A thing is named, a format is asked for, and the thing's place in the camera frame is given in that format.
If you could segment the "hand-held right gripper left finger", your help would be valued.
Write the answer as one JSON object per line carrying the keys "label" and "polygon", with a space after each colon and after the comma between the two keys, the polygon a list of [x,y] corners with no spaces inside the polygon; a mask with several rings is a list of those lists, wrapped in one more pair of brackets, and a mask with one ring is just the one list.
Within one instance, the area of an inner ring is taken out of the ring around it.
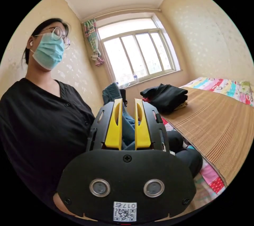
{"label": "hand-held right gripper left finger", "polygon": [[105,139],[106,148],[116,150],[121,150],[122,148],[122,112],[122,98],[115,99],[113,102],[112,113]]}

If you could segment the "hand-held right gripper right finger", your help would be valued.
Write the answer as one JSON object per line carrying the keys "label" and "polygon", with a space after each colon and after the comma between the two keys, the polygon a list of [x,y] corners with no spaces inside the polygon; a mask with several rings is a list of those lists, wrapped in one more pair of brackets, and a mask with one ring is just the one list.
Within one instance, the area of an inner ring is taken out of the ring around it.
{"label": "hand-held right gripper right finger", "polygon": [[143,101],[135,99],[135,150],[148,149],[151,146]]}

